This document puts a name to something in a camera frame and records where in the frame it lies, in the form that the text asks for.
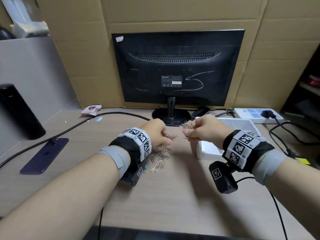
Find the monitor label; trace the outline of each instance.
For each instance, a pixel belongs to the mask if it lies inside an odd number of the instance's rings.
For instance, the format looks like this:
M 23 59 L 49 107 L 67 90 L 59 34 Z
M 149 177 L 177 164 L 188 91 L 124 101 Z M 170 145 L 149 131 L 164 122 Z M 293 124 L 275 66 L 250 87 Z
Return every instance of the monitor label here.
M 161 76 L 161 86 L 169 88 L 181 88 L 182 76 Z

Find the forearm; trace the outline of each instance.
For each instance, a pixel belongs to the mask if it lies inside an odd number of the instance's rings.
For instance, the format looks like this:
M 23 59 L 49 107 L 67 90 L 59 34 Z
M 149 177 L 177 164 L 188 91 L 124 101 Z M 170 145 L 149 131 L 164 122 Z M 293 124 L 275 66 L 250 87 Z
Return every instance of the forearm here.
M 266 179 L 266 187 L 277 200 L 310 232 L 320 239 L 320 173 L 287 158 Z
M 2 219 L 1 238 L 82 239 L 118 180 L 115 162 L 105 154 L 95 154 L 62 173 Z

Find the purple smartphone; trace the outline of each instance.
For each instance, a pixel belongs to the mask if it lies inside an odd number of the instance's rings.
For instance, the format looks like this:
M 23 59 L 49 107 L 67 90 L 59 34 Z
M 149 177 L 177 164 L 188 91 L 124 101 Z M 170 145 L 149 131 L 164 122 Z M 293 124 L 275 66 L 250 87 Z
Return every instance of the purple smartphone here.
M 55 138 L 48 141 L 40 151 L 20 170 L 21 174 L 41 174 L 69 142 L 68 138 Z

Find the cardboard box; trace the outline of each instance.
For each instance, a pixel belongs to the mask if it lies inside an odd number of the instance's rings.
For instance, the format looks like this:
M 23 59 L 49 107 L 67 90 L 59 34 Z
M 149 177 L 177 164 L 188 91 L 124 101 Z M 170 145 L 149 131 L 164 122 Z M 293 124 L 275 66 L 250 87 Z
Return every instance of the cardboard box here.
M 320 40 L 320 0 L 38 0 L 86 107 L 123 100 L 112 33 L 245 29 L 224 107 L 280 109 Z

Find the black thermos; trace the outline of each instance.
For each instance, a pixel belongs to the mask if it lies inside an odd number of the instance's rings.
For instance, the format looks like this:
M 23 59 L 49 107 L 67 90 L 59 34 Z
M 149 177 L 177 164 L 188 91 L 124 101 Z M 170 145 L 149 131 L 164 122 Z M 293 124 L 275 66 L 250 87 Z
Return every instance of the black thermos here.
M 0 103 L 29 140 L 38 139 L 46 134 L 13 84 L 0 84 Z

